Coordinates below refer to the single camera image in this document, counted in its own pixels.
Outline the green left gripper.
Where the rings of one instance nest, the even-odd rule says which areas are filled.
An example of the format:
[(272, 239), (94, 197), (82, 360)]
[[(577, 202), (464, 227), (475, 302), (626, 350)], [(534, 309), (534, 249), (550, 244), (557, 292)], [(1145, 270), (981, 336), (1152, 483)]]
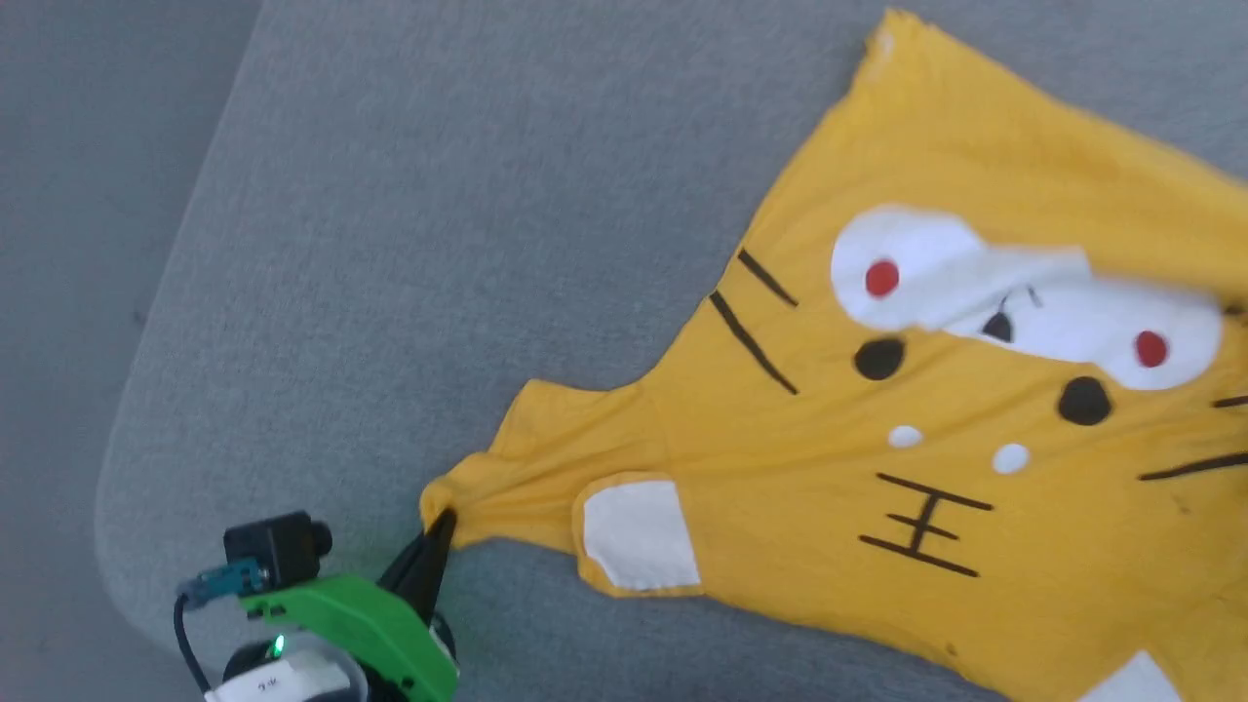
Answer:
[(241, 600), (277, 628), (268, 662), (240, 676), (241, 701), (451, 701), (459, 668), (432, 626), (456, 511), (446, 508), (377, 585), (314, 580)]

